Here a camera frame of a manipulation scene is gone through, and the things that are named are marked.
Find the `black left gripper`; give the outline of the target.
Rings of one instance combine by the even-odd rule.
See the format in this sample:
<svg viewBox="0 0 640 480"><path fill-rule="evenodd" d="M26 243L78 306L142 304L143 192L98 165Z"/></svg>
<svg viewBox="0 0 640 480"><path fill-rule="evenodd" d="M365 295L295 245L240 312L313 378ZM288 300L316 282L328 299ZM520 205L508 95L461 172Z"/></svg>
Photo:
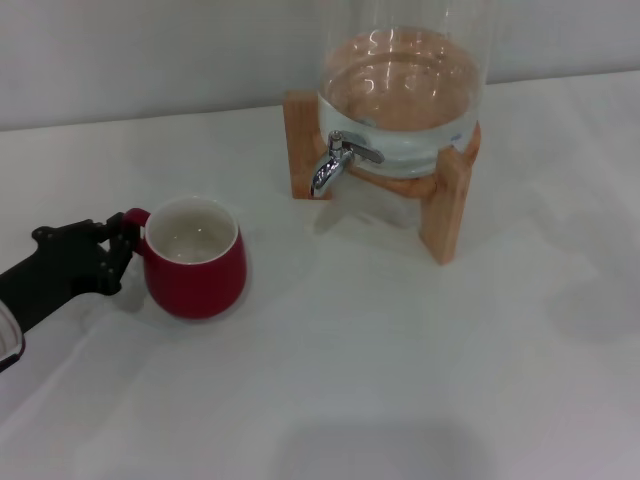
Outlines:
<svg viewBox="0 0 640 480"><path fill-rule="evenodd" d="M121 290L133 256L131 240L120 234L123 216L117 212L105 222L88 219L32 232L35 253L1 274L1 301L22 332L77 296ZM107 240L106 252L100 243Z"/></svg>

